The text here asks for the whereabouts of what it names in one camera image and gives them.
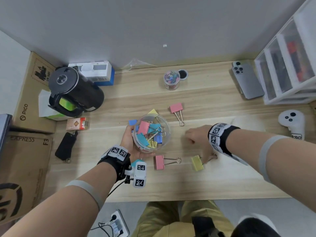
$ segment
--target blue and white box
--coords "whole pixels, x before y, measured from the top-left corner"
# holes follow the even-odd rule
[[[114,84],[114,69],[109,62],[71,63],[69,67],[77,66],[80,73],[97,86],[112,86]]]

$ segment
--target desk surface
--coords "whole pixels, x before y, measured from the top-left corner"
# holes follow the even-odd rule
[[[163,75],[170,69],[189,72],[189,77],[180,81],[176,91],[164,87]],[[261,98],[243,100],[230,69],[231,62],[219,62],[116,73],[115,85],[102,87],[105,93],[103,105],[96,111],[85,113],[90,127],[78,134],[70,164],[54,155],[66,132],[66,122],[58,122],[43,197],[52,195],[93,168],[109,147],[120,143],[128,120],[138,119],[153,108],[167,119],[172,132],[171,141],[157,154],[166,158],[181,157],[182,163],[156,171],[153,158],[147,159],[146,187],[135,189],[131,184],[123,184],[107,199],[108,202],[288,197],[265,182],[251,167],[224,155],[207,163],[203,171],[192,169],[190,157],[200,154],[200,150],[188,145],[183,138],[184,132],[204,124],[231,123],[236,117],[240,127],[256,129],[260,126],[268,132],[289,135],[277,118],[282,111],[296,109],[306,116],[306,140],[316,142],[314,116],[308,105],[272,106],[264,105]],[[175,115],[168,110],[177,102],[182,102],[184,107],[184,127],[179,126]]]

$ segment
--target khaki pants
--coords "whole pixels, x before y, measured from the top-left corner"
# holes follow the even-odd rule
[[[132,237],[194,237],[192,216],[211,217],[215,227],[226,237],[234,230],[212,200],[185,201],[180,217],[176,201],[149,202]]]

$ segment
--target person's right hand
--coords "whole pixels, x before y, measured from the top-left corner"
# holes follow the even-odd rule
[[[185,132],[185,137],[193,145],[198,145],[202,148],[202,163],[205,164],[211,159],[217,159],[217,156],[214,154],[213,147],[209,143],[208,135],[211,125],[204,125],[198,128],[188,129]]]

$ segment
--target black kettle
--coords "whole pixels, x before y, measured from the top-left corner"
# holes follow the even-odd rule
[[[79,73],[76,67],[61,67],[54,71],[48,87],[51,90],[49,107],[69,117],[77,117],[84,111],[95,111],[104,101],[103,91]],[[76,108],[67,110],[59,104],[61,98],[73,103]]]

